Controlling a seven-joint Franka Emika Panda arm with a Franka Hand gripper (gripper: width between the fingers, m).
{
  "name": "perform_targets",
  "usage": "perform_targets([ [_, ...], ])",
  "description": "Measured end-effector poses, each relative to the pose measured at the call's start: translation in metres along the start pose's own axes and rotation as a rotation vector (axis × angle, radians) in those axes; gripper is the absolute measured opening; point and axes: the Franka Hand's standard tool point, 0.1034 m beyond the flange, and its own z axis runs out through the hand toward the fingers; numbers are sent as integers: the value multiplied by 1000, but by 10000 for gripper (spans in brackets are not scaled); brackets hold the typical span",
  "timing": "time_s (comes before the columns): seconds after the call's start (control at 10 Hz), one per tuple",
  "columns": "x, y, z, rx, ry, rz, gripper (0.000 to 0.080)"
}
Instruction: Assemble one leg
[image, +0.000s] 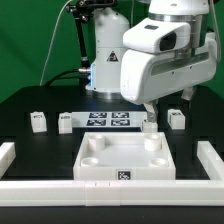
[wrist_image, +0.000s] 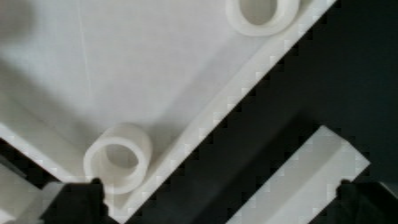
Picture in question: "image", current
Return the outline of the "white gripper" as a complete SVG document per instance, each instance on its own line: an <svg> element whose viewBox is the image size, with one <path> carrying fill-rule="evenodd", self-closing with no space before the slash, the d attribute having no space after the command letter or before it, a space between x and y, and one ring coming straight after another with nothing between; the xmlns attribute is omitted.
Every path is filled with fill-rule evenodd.
<svg viewBox="0 0 224 224"><path fill-rule="evenodd" d="M133 104L145 103L149 122L157 121L158 111L153 100L184 89L181 98L190 101L194 94L192 86L214 77L217 67L215 34L206 34L205 45L196 49L194 57L175 60L174 56L174 52L151 55L128 50L122 58L121 95Z"/></svg>

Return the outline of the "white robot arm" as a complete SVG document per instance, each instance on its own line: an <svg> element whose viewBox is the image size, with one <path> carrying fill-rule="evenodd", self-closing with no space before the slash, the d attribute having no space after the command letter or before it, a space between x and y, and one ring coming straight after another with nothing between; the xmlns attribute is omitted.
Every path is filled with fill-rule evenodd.
<svg viewBox="0 0 224 224"><path fill-rule="evenodd" d="M111 7L94 11L96 58L86 90L148 107L212 79L221 60L219 31L207 30L219 0L139 0L148 16L131 27Z"/></svg>

